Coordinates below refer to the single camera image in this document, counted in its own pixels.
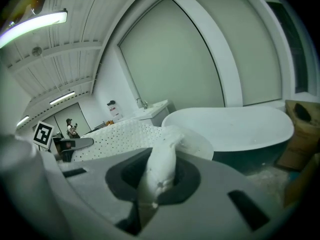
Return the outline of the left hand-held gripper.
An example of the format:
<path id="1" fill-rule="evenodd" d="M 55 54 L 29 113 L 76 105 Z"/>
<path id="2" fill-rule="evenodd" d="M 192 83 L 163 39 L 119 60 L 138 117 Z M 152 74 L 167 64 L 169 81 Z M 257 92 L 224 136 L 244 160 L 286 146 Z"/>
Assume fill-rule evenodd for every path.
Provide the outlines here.
<path id="1" fill-rule="evenodd" d="M 70 162 L 74 150 L 88 148 L 94 144 L 92 138 L 63 138 L 60 132 L 55 133 L 51 124 L 39 121 L 33 132 L 33 143 L 40 151 L 51 153 L 56 161 Z"/>

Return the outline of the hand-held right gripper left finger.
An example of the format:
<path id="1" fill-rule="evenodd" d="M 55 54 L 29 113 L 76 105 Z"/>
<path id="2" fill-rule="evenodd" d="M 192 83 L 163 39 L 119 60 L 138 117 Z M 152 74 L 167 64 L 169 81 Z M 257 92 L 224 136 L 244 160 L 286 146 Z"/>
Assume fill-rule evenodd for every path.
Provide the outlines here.
<path id="1" fill-rule="evenodd" d="M 104 219 L 129 234 L 142 229 L 138 185 L 151 148 L 140 148 L 110 157 L 65 162 L 59 165 L 79 197 Z"/>

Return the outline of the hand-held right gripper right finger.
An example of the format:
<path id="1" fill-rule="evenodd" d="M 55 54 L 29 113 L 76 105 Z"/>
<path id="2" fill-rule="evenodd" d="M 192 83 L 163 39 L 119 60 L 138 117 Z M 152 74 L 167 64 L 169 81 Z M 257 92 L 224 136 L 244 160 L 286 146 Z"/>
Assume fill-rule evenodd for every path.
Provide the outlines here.
<path id="1" fill-rule="evenodd" d="M 143 240 L 269 240 L 293 214 L 226 164 L 180 152 L 177 167 Z"/>

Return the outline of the white oval bath mat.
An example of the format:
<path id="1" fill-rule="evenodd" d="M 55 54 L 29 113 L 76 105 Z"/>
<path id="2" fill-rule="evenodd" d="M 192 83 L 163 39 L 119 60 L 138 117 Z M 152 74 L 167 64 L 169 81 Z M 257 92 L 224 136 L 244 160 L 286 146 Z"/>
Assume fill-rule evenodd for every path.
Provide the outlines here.
<path id="1" fill-rule="evenodd" d="M 120 158 L 138 149 L 151 149 L 151 157 L 142 169 L 138 192 L 143 204 L 156 204 L 157 198 L 174 186 L 177 176 L 177 152 L 212 160 L 212 144 L 200 134 L 179 126 L 158 127 L 139 120 L 125 120 L 85 134 L 79 139 L 90 142 L 74 151 L 72 162 Z"/>

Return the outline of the white and dark green bathtub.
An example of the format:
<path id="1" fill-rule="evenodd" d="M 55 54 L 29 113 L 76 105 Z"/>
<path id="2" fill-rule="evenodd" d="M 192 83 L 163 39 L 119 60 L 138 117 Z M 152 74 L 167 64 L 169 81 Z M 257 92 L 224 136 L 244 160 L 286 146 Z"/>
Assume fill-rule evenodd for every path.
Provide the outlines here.
<path id="1" fill-rule="evenodd" d="M 272 167 L 294 134 L 290 117 L 268 106 L 185 108 L 169 114 L 162 126 L 200 134 L 212 145 L 212 160 L 247 175 Z"/>

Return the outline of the white board with red label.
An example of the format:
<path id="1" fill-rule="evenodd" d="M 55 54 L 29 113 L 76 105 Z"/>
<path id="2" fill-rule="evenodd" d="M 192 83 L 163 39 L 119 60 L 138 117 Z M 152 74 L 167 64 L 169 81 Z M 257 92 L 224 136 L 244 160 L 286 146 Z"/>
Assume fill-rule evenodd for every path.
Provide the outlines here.
<path id="1" fill-rule="evenodd" d="M 116 104 L 108 105 L 108 110 L 114 123 L 117 123 L 123 118 L 123 115 Z"/>

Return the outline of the ceiling tube light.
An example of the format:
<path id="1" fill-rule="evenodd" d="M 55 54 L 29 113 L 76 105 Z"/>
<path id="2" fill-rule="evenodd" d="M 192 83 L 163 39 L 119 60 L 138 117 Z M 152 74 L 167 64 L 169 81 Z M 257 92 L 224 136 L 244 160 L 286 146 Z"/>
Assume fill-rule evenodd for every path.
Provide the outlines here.
<path id="1" fill-rule="evenodd" d="M 58 97 L 58 98 L 50 101 L 49 104 L 50 104 L 50 105 L 57 104 L 57 103 L 59 103 L 59 102 L 61 102 L 61 101 L 64 101 L 65 99 L 67 99 L 67 98 L 69 98 L 69 97 L 74 96 L 75 94 L 76 94 L 76 93 L 75 93 L 74 91 L 69 92 L 69 93 L 67 93 L 67 94 L 65 94 L 65 95 L 62 95 L 62 96 L 60 96 L 60 97 Z"/>
<path id="2" fill-rule="evenodd" d="M 28 121 L 29 121 L 30 117 L 28 115 L 26 115 L 25 117 L 23 117 L 16 125 L 17 128 L 24 126 Z"/>
<path id="3" fill-rule="evenodd" d="M 64 9 L 57 12 L 35 16 L 19 24 L 16 24 L 0 35 L 0 49 L 26 33 L 47 26 L 66 23 L 67 17 L 68 11 Z"/>

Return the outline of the chrome faucet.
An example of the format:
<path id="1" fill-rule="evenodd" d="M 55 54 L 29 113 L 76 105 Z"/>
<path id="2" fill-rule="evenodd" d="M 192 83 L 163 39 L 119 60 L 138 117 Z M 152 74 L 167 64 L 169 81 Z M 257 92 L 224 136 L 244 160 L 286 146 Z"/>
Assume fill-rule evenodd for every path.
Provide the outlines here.
<path id="1" fill-rule="evenodd" d="M 136 103 L 138 104 L 139 102 L 141 103 L 141 105 L 142 105 L 142 107 L 143 107 L 144 110 L 146 110 L 146 109 L 149 108 L 149 105 L 148 105 L 148 103 L 147 103 L 146 100 L 141 99 L 141 98 L 137 98 L 137 99 L 136 99 Z"/>

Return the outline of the white vanity cabinet with sink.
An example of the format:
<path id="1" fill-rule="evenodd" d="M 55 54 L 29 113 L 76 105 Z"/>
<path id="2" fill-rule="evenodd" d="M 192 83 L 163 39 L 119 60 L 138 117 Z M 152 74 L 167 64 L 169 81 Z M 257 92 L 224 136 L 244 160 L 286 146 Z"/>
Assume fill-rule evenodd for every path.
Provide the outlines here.
<path id="1" fill-rule="evenodd" d="M 143 123 L 147 123 L 156 127 L 161 127 L 164 119 L 170 114 L 169 106 L 173 103 L 169 100 L 163 100 L 154 104 L 151 104 L 149 108 L 139 108 L 127 116 L 121 118 L 118 122 L 125 120 L 139 120 Z"/>

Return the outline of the cardboard box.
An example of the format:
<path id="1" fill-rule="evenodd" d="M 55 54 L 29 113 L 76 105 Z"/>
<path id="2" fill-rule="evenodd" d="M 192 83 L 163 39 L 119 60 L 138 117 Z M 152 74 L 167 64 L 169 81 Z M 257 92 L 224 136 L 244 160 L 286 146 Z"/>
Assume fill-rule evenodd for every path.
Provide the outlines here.
<path id="1" fill-rule="evenodd" d="M 320 103 L 286 100 L 285 109 L 293 122 L 294 133 L 275 165 L 301 171 L 320 152 Z"/>
<path id="2" fill-rule="evenodd" d="M 300 201 L 310 187 L 312 179 L 320 168 L 320 153 L 316 153 L 299 173 L 299 175 L 292 180 L 284 189 L 283 206 L 289 205 Z"/>

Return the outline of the grey roller blind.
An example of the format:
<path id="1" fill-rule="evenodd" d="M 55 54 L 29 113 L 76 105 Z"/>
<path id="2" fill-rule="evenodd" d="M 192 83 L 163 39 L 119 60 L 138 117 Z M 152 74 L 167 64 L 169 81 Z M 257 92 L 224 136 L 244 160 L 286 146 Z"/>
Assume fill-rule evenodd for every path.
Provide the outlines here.
<path id="1" fill-rule="evenodd" d="M 162 0 L 149 10 L 119 47 L 144 100 L 169 100 L 176 110 L 224 107 L 220 79 L 209 49 L 173 0 Z"/>
<path id="2" fill-rule="evenodd" d="M 262 19 L 248 0 L 196 0 L 213 18 L 232 52 L 244 105 L 282 98 L 280 63 Z"/>

